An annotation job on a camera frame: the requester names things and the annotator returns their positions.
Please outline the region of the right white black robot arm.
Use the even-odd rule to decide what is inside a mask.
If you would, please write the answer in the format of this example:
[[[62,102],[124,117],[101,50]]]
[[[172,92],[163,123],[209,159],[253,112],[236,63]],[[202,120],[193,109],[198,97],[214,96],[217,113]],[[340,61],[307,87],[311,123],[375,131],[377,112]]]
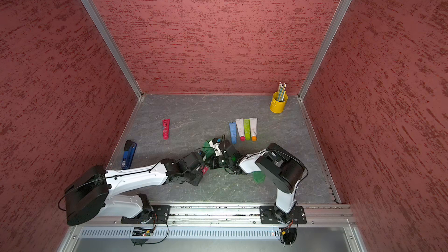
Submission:
[[[298,186],[308,175],[308,169],[297,157],[271,143],[261,151],[241,155],[229,142],[210,146],[204,154],[209,169],[223,168],[233,175],[258,173],[265,175],[276,186],[276,200],[273,206],[261,206],[262,224],[304,225],[307,223],[305,210],[296,202]]]

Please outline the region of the white tube orange cap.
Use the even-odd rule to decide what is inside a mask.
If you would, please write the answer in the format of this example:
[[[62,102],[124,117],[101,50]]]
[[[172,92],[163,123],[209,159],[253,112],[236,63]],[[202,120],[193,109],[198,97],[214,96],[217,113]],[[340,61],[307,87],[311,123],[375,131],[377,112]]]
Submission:
[[[250,134],[252,141],[257,141],[257,118],[249,118],[250,121]]]

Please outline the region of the white tube red cap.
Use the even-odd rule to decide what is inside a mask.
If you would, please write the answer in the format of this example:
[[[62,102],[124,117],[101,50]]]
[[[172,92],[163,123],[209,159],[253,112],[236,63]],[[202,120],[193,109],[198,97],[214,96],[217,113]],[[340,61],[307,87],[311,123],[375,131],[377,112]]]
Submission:
[[[236,128],[237,128],[238,136],[239,136],[240,140],[245,141],[246,136],[245,136],[244,119],[236,119],[235,123],[236,123]]]

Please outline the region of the blue tube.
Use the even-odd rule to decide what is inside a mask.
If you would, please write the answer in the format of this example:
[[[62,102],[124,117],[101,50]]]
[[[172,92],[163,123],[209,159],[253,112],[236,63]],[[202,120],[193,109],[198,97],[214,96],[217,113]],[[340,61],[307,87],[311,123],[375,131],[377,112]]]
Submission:
[[[236,144],[237,143],[237,125],[235,122],[229,123],[229,129],[231,133],[231,143]]]

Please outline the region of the dark red tube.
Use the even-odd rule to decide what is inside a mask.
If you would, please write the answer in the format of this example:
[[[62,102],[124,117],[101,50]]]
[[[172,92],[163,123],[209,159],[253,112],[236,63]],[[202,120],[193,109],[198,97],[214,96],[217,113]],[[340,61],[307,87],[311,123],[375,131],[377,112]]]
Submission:
[[[163,139],[168,140],[169,139],[169,130],[170,130],[170,119],[164,119],[162,120],[162,127],[163,127]]]

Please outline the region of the green microfiber cloth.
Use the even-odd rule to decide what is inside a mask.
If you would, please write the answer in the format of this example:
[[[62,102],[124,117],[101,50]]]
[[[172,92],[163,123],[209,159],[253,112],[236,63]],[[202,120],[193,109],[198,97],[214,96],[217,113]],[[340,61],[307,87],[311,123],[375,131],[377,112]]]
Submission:
[[[204,146],[199,150],[203,153],[204,163],[205,158],[208,158],[211,155],[214,155],[211,147],[208,142],[204,144]],[[242,155],[241,158],[237,162],[237,171],[239,175],[250,175],[252,174],[255,183],[262,184],[266,179],[266,175],[261,171],[261,169],[256,165],[256,160],[260,158],[262,155],[266,153],[266,150],[262,150],[260,152],[256,152],[253,154]]]

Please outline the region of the green tube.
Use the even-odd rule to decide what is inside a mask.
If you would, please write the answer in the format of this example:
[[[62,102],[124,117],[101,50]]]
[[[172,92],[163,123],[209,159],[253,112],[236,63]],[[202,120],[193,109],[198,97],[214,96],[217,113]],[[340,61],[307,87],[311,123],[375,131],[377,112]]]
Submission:
[[[251,140],[250,120],[244,119],[243,126],[244,126],[244,132],[245,132],[245,140],[249,141],[249,140]]]

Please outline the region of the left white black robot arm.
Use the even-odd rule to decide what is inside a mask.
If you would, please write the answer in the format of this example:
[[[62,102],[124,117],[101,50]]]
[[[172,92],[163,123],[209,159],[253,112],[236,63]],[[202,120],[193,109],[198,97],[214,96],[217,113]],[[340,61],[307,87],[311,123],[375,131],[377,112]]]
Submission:
[[[123,217],[128,224],[147,221],[152,207],[144,194],[126,196],[129,191],[170,183],[197,186],[203,177],[204,160],[196,153],[181,159],[162,159],[146,167],[105,170],[88,169],[64,191],[62,208],[69,226],[84,224],[95,217]]]

